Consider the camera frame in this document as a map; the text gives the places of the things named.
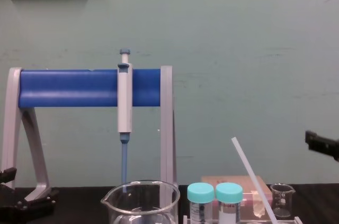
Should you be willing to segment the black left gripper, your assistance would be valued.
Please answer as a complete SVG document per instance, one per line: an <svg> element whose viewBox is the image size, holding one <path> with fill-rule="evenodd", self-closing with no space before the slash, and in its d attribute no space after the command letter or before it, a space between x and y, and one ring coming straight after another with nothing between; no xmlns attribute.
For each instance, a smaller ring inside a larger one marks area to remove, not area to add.
<svg viewBox="0 0 339 224"><path fill-rule="evenodd" d="M1 171L1 214L9 214L15 210L45 210L54 208L59 192L52 190L44 196L35 199L17 199L15 191L15 177L17 169L14 167Z"/></svg>

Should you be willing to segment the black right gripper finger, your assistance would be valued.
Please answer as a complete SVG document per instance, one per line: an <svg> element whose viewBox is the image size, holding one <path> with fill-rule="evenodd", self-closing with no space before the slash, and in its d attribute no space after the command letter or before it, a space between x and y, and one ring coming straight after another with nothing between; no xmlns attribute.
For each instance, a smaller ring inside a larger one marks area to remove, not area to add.
<svg viewBox="0 0 339 224"><path fill-rule="evenodd" d="M305 143L308 145L308 149L331 156L335 161L338 161L338 139L330 139L321 137L313 131L305 131Z"/></svg>

